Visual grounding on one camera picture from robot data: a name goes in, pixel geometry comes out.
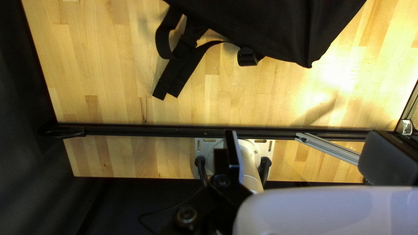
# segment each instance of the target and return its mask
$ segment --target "screw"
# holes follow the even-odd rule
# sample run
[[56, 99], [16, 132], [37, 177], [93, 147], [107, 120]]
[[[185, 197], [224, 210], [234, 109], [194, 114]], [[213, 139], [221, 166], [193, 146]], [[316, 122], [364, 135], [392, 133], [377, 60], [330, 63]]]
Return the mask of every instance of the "screw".
[[226, 188], [230, 183], [231, 181], [229, 181], [226, 175], [215, 175], [213, 177], [213, 184], [217, 187]]
[[180, 207], [180, 209], [177, 212], [177, 222], [184, 225], [192, 223], [196, 218], [196, 209], [189, 205]]

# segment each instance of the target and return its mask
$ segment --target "silver extrusion bar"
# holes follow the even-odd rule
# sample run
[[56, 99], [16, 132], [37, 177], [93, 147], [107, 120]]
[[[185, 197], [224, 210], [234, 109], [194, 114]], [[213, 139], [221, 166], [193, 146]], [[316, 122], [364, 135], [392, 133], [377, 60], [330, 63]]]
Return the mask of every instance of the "silver extrusion bar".
[[359, 164], [360, 153], [350, 150], [346, 147], [334, 144], [328, 140], [324, 140], [318, 136], [309, 133], [296, 133], [295, 140], [306, 144], [312, 148], [318, 149], [331, 156], [339, 158], [343, 161], [351, 163], [355, 166]]

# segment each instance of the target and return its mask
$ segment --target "black backpack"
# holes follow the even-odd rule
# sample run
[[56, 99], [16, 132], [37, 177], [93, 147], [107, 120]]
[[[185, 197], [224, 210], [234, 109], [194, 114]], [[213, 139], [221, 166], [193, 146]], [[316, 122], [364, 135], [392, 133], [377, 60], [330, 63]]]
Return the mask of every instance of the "black backpack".
[[[164, 0], [170, 8], [155, 33], [157, 50], [169, 59], [153, 96], [178, 97], [205, 52], [225, 41], [197, 40], [210, 28], [241, 49], [240, 66], [254, 66], [265, 56], [311, 68], [366, 0]], [[186, 29], [173, 51], [169, 33], [182, 15]]]

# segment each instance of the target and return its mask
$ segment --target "silver metal plate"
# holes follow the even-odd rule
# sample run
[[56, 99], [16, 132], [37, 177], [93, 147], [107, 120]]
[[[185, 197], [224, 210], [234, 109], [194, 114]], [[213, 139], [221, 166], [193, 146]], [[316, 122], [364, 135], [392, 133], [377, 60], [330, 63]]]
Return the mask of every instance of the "silver metal plate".
[[[275, 140], [266, 139], [244, 139], [254, 146], [254, 154], [261, 157], [268, 157], [273, 160], [273, 150]], [[194, 155], [203, 156], [206, 159], [205, 169], [208, 176], [213, 175], [213, 149], [224, 148], [223, 138], [195, 138]], [[192, 173], [195, 178], [199, 178], [197, 167], [192, 167]]]

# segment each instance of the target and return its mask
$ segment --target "backpack strap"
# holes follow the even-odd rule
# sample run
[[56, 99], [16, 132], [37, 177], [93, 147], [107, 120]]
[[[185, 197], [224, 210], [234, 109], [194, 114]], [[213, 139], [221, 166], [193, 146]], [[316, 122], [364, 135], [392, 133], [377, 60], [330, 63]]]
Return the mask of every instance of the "backpack strap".
[[[167, 93], [178, 97], [186, 82], [196, 69], [206, 51], [225, 41], [210, 41], [199, 47], [197, 40], [209, 29], [192, 18], [187, 18], [186, 29], [176, 47], [171, 51], [169, 44], [170, 31], [180, 22], [182, 13], [170, 7], [161, 25], [155, 33], [157, 51], [163, 59], [170, 59], [157, 85], [153, 96], [164, 100]], [[248, 47], [241, 47], [237, 59], [240, 66], [254, 66], [264, 56], [255, 53]]]

